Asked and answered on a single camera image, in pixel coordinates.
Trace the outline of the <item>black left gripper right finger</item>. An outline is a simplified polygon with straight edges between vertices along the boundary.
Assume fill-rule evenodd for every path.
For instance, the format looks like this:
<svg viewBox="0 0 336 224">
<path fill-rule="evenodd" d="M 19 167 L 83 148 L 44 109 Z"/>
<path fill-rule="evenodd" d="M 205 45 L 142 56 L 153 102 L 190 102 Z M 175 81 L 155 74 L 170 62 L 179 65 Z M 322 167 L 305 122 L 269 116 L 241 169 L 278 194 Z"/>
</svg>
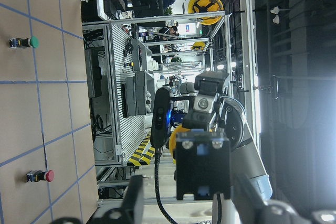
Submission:
<svg viewBox="0 0 336 224">
<path fill-rule="evenodd" d="M 245 174 L 233 177 L 233 203 L 242 223 L 258 223 L 265 207 L 261 195 Z"/>
</svg>

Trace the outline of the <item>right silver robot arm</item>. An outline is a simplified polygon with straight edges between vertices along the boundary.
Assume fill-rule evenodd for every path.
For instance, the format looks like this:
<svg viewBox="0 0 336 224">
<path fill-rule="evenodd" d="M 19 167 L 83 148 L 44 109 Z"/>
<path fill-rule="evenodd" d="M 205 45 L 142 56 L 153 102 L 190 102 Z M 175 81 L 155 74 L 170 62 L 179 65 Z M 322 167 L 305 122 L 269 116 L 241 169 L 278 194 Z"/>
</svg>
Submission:
<svg viewBox="0 0 336 224">
<path fill-rule="evenodd" d="M 192 195 L 213 203 L 213 223 L 239 223 L 234 207 L 234 176 L 246 175 L 262 199 L 272 188 L 242 104 L 228 96 L 229 75 L 203 72 L 197 95 L 176 136 L 176 197 Z"/>
</svg>

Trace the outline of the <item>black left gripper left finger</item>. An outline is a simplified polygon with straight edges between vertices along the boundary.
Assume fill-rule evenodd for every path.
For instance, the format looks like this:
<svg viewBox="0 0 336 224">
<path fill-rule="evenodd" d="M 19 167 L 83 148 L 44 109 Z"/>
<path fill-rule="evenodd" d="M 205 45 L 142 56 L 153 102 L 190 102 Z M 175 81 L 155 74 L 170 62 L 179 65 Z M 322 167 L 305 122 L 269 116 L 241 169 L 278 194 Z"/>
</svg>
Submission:
<svg viewBox="0 0 336 224">
<path fill-rule="evenodd" d="M 121 223 L 142 223 L 144 211 L 143 176 L 133 176 L 121 204 Z"/>
</svg>

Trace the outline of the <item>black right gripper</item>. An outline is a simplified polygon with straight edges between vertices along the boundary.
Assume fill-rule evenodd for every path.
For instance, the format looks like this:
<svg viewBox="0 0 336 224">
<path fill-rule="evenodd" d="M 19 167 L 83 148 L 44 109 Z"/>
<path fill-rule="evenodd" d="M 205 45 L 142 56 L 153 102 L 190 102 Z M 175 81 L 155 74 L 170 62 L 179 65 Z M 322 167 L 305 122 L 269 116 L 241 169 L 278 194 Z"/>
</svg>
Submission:
<svg viewBox="0 0 336 224">
<path fill-rule="evenodd" d="M 244 142 L 246 111 L 238 100 L 228 96 L 228 85 L 229 74 L 225 72 L 205 71 L 197 75 L 197 95 L 182 127 L 223 132 L 234 150 Z"/>
</svg>

